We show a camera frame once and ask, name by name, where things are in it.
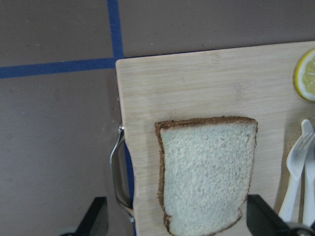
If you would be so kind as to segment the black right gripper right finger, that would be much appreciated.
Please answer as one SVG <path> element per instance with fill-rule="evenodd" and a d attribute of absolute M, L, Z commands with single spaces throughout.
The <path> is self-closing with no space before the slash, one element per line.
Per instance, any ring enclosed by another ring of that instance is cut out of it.
<path fill-rule="evenodd" d="M 288 236 L 290 227 L 260 195 L 247 196 L 247 228 L 252 236 Z"/>

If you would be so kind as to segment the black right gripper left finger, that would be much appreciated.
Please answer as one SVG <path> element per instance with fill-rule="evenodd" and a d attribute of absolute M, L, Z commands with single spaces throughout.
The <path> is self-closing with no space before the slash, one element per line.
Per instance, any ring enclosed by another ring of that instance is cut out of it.
<path fill-rule="evenodd" d="M 106 236 L 108 233 L 108 207 L 106 197 L 95 197 L 83 217 L 76 236 Z"/>

